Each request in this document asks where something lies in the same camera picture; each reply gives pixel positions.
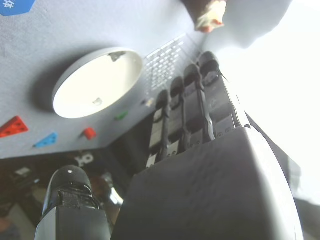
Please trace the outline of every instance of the blue block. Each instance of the blue block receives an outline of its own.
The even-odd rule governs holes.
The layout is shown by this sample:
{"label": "blue block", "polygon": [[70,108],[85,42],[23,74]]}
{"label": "blue block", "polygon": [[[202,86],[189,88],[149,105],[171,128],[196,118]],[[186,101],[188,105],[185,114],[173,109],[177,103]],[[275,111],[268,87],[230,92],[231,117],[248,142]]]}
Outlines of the blue block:
{"label": "blue block", "polygon": [[0,15],[12,16],[30,12],[36,0],[0,0]]}
{"label": "blue block", "polygon": [[56,143],[58,138],[58,134],[55,132],[47,136],[46,138],[42,139],[40,142],[34,145],[35,148],[42,148],[46,146],[50,146]]}

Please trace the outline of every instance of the white and orange object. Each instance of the white and orange object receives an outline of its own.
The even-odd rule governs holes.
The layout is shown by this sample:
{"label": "white and orange object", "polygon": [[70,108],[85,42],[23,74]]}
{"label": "white and orange object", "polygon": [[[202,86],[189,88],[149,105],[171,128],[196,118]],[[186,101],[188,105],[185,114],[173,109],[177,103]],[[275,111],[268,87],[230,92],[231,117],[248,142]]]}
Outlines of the white and orange object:
{"label": "white and orange object", "polygon": [[195,30],[211,33],[214,29],[223,27],[226,7],[227,2],[225,0],[212,0],[198,17],[195,23]]}

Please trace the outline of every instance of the red block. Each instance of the red block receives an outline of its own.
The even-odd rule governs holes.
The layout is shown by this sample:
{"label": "red block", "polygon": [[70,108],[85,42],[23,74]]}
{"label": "red block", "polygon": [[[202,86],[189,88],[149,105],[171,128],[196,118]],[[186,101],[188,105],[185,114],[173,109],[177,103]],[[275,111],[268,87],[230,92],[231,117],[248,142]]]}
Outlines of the red block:
{"label": "red block", "polygon": [[91,140],[97,136],[95,130],[92,127],[88,127],[84,130],[84,135],[88,140]]}
{"label": "red block", "polygon": [[0,127],[0,138],[8,137],[15,134],[21,134],[29,131],[28,127],[19,116],[15,116],[5,125]]}

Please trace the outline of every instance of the blue hexagonal object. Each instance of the blue hexagonal object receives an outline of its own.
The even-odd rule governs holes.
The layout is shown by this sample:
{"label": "blue hexagonal object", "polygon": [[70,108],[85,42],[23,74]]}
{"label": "blue hexagonal object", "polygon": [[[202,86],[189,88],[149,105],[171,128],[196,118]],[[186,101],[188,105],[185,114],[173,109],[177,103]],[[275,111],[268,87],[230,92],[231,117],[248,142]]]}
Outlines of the blue hexagonal object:
{"label": "blue hexagonal object", "polygon": [[36,0],[0,0],[0,15],[12,16],[30,12]]}

